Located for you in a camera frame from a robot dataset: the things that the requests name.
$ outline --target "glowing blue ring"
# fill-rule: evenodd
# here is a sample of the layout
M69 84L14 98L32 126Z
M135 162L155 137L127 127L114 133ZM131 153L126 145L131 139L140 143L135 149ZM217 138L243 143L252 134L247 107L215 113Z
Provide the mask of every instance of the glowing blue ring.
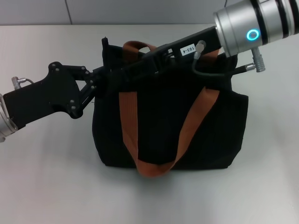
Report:
M256 36L253 38L250 36L252 33L256 34ZM256 29L252 29L252 30L248 31L248 33L246 35L246 37L249 41L255 41L257 38L259 38L259 36L260 36L260 32Z

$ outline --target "white table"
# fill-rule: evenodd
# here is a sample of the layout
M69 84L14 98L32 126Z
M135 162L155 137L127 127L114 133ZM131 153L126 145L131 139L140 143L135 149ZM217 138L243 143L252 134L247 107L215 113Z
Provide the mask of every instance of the white table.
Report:
M210 25L0 27L0 92L11 77L43 79L48 65L102 65L101 39L156 46ZM261 48L267 71L233 79L249 96L241 152L226 170L149 180L105 167L92 137L93 104L56 113L0 144L2 224L299 223L299 35ZM239 56L239 65L251 53Z

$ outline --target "orange strap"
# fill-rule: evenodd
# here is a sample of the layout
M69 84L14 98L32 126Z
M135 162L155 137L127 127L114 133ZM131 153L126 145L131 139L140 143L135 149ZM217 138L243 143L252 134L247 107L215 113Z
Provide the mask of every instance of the orange strap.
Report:
M139 49L143 47L149 47L151 50L155 49L154 46L141 43L141 42L127 42L124 45L126 53L124 56L128 61L133 62L138 59ZM171 170L176 162L187 151L192 138L194 137L201 122L213 107L219 95L219 91L209 90L203 88L196 100L194 101L188 115L184 121L181 129L177 156L172 162L162 165L151 164L143 162L138 159L138 109L137 109L137 92L120 92L120 116L121 116L121 128L122 138L125 146L130 152L137 170L140 174L146 177L161 176Z

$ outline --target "gray wall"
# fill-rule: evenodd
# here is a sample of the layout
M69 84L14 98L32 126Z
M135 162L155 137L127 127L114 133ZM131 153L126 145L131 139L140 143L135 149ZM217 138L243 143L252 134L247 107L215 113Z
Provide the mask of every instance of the gray wall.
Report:
M240 0L228 0L233 4ZM0 0L0 25L213 23L225 0Z

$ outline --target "white label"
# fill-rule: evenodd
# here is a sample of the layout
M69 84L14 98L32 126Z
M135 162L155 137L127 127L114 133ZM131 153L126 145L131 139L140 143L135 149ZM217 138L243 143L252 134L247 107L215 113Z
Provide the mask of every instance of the white label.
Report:
M184 48L181 48L181 53L182 53L182 56L185 56L185 55L188 55L188 54L191 54L195 52L195 44L191 44L187 47L184 47Z

